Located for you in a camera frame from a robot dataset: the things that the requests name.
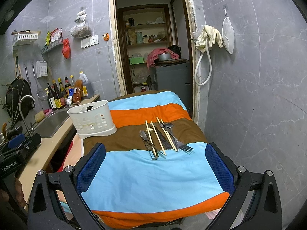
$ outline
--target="white utensil holder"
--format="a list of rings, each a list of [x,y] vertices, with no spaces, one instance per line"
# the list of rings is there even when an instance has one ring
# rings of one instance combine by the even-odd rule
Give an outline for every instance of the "white utensil holder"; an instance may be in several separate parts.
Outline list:
[[[80,138],[109,136],[117,130],[107,100],[78,105],[67,113]]]

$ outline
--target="range hood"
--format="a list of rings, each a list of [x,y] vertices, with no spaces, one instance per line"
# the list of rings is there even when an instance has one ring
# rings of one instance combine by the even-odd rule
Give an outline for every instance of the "range hood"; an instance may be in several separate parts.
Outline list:
[[[5,14],[4,20],[0,26],[0,34],[6,32],[11,23],[15,20],[16,16],[29,4],[32,0],[17,0],[12,8]]]

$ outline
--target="chopsticks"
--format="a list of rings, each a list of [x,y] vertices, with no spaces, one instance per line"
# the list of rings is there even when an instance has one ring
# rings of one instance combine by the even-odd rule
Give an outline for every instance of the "chopsticks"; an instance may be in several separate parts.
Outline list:
[[[148,132],[148,135],[149,135],[149,140],[150,140],[151,144],[153,144],[153,141],[151,139],[151,135],[150,135],[150,132],[149,132],[149,129],[148,129],[147,120],[145,120],[145,123],[146,123],[147,132]],[[153,152],[154,152],[155,156],[157,157],[158,155],[156,153],[156,150],[154,149],[154,147],[151,147],[151,148],[153,149]]]
[[[158,141],[159,141],[159,144],[160,144],[161,149],[162,149],[162,151],[163,151],[163,154],[166,156],[165,150],[164,150],[163,145],[162,145],[162,143],[161,143],[161,140],[160,140],[160,138],[159,138],[159,136],[158,136],[158,133],[157,133],[157,131],[156,131],[156,128],[155,128],[155,126],[154,126],[154,123],[153,123],[152,121],[151,121],[151,126],[152,126],[154,132],[156,133],[156,136],[157,136],[157,138],[158,138]]]
[[[173,141],[172,141],[172,139],[171,139],[169,133],[168,133],[165,129],[163,129],[163,128],[162,128],[162,130],[164,131],[164,133],[165,133],[165,135],[166,135],[166,137],[167,137],[169,143],[171,144],[173,150],[177,152],[177,149],[176,149],[176,147],[175,147],[175,145],[174,145],[174,143],[173,143]]]

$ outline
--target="green box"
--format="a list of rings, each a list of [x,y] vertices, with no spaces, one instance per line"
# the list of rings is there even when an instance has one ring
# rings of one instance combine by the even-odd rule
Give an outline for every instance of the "green box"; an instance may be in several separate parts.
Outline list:
[[[144,58],[143,57],[129,58],[129,62],[130,65],[141,64],[144,63]]]

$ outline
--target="doorway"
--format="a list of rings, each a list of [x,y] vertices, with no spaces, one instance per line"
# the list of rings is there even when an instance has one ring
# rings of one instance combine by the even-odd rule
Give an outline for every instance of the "doorway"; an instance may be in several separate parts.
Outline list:
[[[126,93],[173,91],[192,117],[193,58],[185,0],[115,0],[115,11]],[[167,48],[178,60],[148,59]]]

